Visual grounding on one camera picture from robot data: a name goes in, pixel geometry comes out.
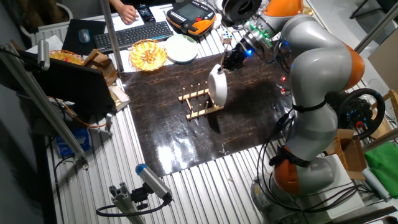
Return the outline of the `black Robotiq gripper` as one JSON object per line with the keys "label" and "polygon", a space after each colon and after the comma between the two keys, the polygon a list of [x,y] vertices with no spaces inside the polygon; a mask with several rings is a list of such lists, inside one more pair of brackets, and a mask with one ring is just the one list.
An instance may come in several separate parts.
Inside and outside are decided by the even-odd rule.
{"label": "black Robotiq gripper", "polygon": [[252,55],[252,48],[247,48],[245,45],[237,44],[232,50],[227,50],[223,59],[223,66],[217,69],[217,74],[224,71],[230,72],[240,69],[244,66],[243,62],[247,57]]}

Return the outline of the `person's right hand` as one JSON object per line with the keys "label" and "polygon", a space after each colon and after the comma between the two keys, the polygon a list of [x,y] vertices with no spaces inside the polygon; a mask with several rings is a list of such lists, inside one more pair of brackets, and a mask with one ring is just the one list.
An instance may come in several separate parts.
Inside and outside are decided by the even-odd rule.
{"label": "person's right hand", "polygon": [[122,21],[127,25],[132,24],[139,17],[134,6],[125,4],[122,4],[119,7],[118,14],[121,17]]}

